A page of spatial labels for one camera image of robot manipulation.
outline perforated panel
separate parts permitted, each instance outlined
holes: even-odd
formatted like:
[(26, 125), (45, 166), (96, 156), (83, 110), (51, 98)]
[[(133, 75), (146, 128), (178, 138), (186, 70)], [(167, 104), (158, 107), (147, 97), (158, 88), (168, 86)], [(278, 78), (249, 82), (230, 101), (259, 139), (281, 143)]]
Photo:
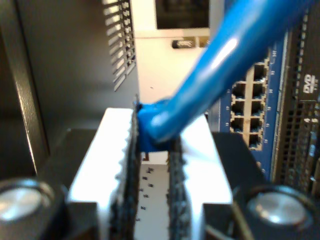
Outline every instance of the perforated panel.
[(114, 91), (136, 66), (135, 39), (129, 0), (102, 0)]
[(290, 34), (275, 181), (311, 192), (319, 136), (320, 4)]

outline vent slot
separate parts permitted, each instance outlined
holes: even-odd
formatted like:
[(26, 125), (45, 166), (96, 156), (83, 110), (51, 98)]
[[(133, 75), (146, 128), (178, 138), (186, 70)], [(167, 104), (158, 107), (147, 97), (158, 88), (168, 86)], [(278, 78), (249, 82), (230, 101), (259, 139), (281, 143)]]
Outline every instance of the vent slot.
[(120, 85), (136, 66), (135, 38), (130, 0), (102, 0), (113, 87)]

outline white component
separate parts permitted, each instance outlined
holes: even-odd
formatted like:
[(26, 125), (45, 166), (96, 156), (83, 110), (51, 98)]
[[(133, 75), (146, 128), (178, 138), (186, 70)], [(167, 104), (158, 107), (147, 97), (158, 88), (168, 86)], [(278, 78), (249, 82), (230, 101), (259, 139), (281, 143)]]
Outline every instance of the white component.
[(109, 233), (110, 206), (127, 177), (132, 109), (108, 108), (70, 187), (69, 202), (97, 202), (99, 237)]
[[(132, 109), (108, 108), (71, 185), (69, 202), (97, 202), (99, 236), (106, 240), (110, 206), (126, 178), (125, 152), (130, 142)], [(232, 192), (202, 115), (181, 134), (184, 182), (191, 216), (191, 239), (204, 233), (203, 203), (230, 204)]]
[(232, 191), (204, 115), (181, 133), (184, 186), (191, 206), (191, 238), (204, 239), (203, 203), (231, 204)]

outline blue network switch panel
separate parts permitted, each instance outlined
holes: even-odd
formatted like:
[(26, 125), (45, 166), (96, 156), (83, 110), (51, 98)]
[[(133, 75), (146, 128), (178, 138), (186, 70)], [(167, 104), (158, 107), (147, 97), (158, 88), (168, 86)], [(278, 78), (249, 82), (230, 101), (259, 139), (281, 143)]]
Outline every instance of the blue network switch panel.
[[(225, 10), (235, 0), (225, 0)], [(219, 131), (242, 134), (269, 180), (281, 82), (284, 41), (274, 44), (265, 59), (239, 76), (220, 99)]]

